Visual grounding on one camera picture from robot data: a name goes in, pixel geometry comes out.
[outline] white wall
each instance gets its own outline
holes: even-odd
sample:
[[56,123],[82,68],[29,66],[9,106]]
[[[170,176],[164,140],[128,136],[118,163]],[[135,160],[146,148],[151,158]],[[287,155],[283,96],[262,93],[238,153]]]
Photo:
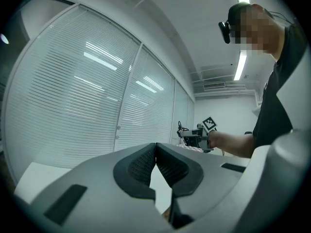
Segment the white wall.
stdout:
[[246,131],[253,131],[255,127],[257,117],[252,112],[255,107],[255,96],[240,95],[196,100],[194,126],[212,117],[218,125],[216,127],[218,131],[242,135]]
[[126,0],[68,0],[88,6],[112,19],[142,41],[173,76],[192,100],[193,88],[187,67],[161,28],[140,7],[134,9]]
[[37,37],[43,26],[69,5],[56,0],[31,0],[21,9],[21,17],[30,39]]

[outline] black t-shirt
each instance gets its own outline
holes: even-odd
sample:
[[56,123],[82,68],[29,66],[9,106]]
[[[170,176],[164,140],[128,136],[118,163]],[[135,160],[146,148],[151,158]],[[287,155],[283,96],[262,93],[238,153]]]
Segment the black t-shirt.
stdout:
[[276,138],[293,128],[276,93],[295,70],[305,48],[306,44],[296,26],[285,28],[285,41],[280,59],[275,63],[263,91],[261,110],[253,131],[255,148],[272,144]]

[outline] ceiling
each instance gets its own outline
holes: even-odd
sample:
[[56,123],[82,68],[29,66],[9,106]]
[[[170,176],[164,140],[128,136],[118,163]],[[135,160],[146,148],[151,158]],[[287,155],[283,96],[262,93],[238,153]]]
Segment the ceiling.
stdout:
[[[218,23],[226,21],[229,8],[238,0],[128,1],[144,9],[172,41],[189,69],[194,92],[203,92],[204,83],[234,79],[241,46],[226,44]],[[267,0],[250,2],[275,7]],[[271,56],[249,52],[240,82],[256,89],[262,70],[273,64]]]

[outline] black cap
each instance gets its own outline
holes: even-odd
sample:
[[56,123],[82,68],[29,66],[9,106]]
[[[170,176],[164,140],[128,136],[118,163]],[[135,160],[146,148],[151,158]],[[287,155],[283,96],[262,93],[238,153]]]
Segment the black cap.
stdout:
[[228,13],[228,23],[230,26],[234,26],[236,24],[237,20],[240,20],[241,18],[241,9],[245,9],[247,7],[251,7],[252,5],[247,2],[239,2],[237,4],[234,4],[230,9]]

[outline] person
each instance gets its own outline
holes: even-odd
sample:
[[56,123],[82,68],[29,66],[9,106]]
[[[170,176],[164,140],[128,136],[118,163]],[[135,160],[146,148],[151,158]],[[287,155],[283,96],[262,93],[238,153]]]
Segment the person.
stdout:
[[241,136],[211,131],[211,148],[219,148],[239,157],[251,158],[255,148],[270,145],[293,128],[276,93],[292,74],[306,49],[306,38],[297,24],[282,27],[271,13],[258,4],[240,2],[229,9],[230,36],[252,50],[271,55],[274,69],[265,84],[263,100],[252,134]]

